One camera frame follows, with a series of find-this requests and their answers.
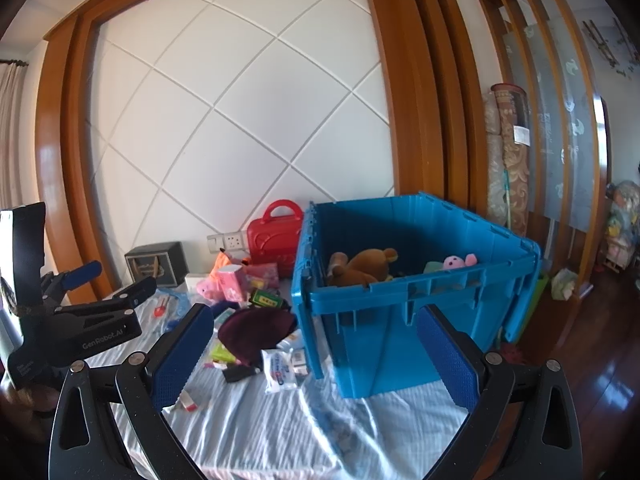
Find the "dark maroon knit hat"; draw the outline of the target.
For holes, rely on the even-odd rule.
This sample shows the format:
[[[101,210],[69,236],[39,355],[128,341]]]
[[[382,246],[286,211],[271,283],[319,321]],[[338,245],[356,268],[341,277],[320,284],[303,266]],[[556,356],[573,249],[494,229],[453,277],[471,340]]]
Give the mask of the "dark maroon knit hat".
[[[277,308],[240,309],[230,315],[218,330],[218,340],[242,365],[255,364],[262,350],[276,345],[297,328],[290,311]]]

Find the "green label brown bottle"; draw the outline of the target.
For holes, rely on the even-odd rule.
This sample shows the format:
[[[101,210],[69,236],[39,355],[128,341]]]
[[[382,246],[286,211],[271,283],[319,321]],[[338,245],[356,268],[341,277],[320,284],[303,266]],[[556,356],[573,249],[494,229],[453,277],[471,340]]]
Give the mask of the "green label brown bottle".
[[[290,310],[288,302],[279,294],[268,292],[265,289],[254,289],[250,293],[250,304],[254,308],[273,308],[280,310]]]

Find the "white wet wipes pack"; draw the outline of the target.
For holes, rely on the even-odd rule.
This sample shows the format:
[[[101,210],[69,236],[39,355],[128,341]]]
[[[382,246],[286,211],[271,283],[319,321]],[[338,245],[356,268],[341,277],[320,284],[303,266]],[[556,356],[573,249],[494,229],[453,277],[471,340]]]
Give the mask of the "white wet wipes pack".
[[[275,394],[297,388],[288,353],[279,349],[262,350],[262,369],[266,378],[266,393]]]

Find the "pink pig plush orange dress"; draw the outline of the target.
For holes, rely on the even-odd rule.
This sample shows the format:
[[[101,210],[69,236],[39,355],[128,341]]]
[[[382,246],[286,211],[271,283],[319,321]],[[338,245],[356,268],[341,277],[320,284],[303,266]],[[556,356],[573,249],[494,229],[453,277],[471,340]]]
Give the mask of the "pink pig plush orange dress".
[[[226,297],[224,296],[224,292],[222,291],[218,280],[218,271],[231,263],[232,260],[227,255],[224,248],[220,248],[216,255],[212,270],[209,271],[206,278],[203,278],[198,282],[198,284],[196,284],[196,292],[208,301],[218,302],[225,300]]]

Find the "black box with emblem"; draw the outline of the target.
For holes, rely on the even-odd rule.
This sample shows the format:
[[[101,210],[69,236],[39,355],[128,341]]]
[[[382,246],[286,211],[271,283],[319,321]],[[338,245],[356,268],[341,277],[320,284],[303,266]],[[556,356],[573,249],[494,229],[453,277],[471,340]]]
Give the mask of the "black box with emblem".
[[[155,278],[160,288],[176,288],[189,273],[180,242],[149,244],[132,248],[125,261],[134,282]]]

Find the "pink tissue box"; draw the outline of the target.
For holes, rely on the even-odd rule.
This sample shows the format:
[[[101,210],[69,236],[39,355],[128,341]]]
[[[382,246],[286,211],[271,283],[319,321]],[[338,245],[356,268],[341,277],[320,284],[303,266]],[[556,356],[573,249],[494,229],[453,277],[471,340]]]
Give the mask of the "pink tissue box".
[[[247,295],[246,276],[240,264],[228,264],[217,271],[217,281],[224,298],[244,302]]]

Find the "pink patterned tissue pack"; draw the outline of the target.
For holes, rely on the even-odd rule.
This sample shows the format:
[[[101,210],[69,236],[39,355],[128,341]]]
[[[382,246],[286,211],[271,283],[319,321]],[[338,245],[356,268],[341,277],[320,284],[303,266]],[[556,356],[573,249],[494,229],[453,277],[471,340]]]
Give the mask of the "pink patterned tissue pack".
[[[274,262],[244,266],[246,282],[250,289],[278,289],[280,278]]]

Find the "green rolled yoga mat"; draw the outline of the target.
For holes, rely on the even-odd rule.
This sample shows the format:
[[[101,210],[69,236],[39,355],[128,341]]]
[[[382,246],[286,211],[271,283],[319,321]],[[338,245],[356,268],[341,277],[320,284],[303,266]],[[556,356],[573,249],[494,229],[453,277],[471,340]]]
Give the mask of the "green rolled yoga mat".
[[[547,273],[541,273],[538,276],[538,280],[536,286],[533,291],[532,298],[530,298],[529,305],[526,311],[525,317],[525,325],[527,325],[535,313],[537,306],[539,304],[540,298],[544,293],[544,290],[547,288],[549,284],[549,275]]]

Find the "red toy suitcase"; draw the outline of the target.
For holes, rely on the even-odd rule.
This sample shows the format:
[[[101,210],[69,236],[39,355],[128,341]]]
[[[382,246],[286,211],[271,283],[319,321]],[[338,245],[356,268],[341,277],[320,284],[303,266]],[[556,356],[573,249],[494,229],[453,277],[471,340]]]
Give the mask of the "red toy suitcase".
[[[304,212],[292,200],[272,202],[246,231],[252,263],[275,263],[281,274],[291,274],[303,220]]]

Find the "small pink plush toy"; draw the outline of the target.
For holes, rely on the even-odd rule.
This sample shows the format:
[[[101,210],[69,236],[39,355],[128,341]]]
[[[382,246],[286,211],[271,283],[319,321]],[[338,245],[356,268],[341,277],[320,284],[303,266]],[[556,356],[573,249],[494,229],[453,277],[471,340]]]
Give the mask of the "small pink plush toy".
[[[467,268],[468,266],[475,266],[477,263],[477,256],[474,254],[467,254],[464,258],[458,256],[449,256],[442,263],[442,268],[444,270],[454,270]]]

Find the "brown teddy bear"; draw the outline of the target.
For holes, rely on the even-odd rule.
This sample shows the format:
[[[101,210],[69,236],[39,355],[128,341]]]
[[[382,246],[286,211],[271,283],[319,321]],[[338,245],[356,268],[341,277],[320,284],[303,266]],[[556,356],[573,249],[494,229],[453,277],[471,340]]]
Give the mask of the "brown teddy bear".
[[[368,287],[390,281],[390,265],[397,259],[398,253],[393,248],[366,249],[352,258],[348,258],[344,252],[334,252],[329,261],[326,284],[335,287]]]

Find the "blue plastic storage crate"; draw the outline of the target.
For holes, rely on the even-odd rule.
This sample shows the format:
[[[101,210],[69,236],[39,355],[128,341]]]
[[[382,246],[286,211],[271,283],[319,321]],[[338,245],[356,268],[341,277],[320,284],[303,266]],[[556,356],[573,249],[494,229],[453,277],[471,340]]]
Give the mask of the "blue plastic storage crate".
[[[334,252],[393,248],[392,279],[368,287],[326,284]],[[449,256],[477,256],[444,270]],[[291,287],[308,370],[330,360],[345,399],[416,387],[439,378],[418,335],[434,304],[488,350],[520,334],[540,271],[537,243],[425,193],[311,204],[304,214]]]

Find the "rolled patterned carpet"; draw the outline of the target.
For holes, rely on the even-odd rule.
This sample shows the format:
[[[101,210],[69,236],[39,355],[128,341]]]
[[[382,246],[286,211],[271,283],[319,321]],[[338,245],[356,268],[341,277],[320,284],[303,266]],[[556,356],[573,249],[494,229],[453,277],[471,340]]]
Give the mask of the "rolled patterned carpet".
[[[526,92],[493,84],[484,95],[487,133],[487,218],[525,236],[529,201],[530,117]]]

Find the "wooden slat glass partition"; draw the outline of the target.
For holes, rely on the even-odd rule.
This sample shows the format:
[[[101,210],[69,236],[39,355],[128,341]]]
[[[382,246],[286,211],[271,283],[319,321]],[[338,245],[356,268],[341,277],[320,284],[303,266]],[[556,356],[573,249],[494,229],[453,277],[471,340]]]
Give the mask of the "wooden slat glass partition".
[[[528,99],[526,236],[556,296],[584,298],[600,248],[608,132],[586,40],[567,0],[478,0],[502,79]]]

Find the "white wall power strip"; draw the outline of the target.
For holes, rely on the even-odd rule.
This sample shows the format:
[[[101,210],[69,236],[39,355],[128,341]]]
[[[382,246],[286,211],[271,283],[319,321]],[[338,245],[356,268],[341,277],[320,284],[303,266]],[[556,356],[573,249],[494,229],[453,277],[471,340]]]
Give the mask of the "white wall power strip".
[[[207,237],[209,252],[214,254],[218,250],[225,252],[245,252],[247,250],[246,233],[243,231],[212,234]]]

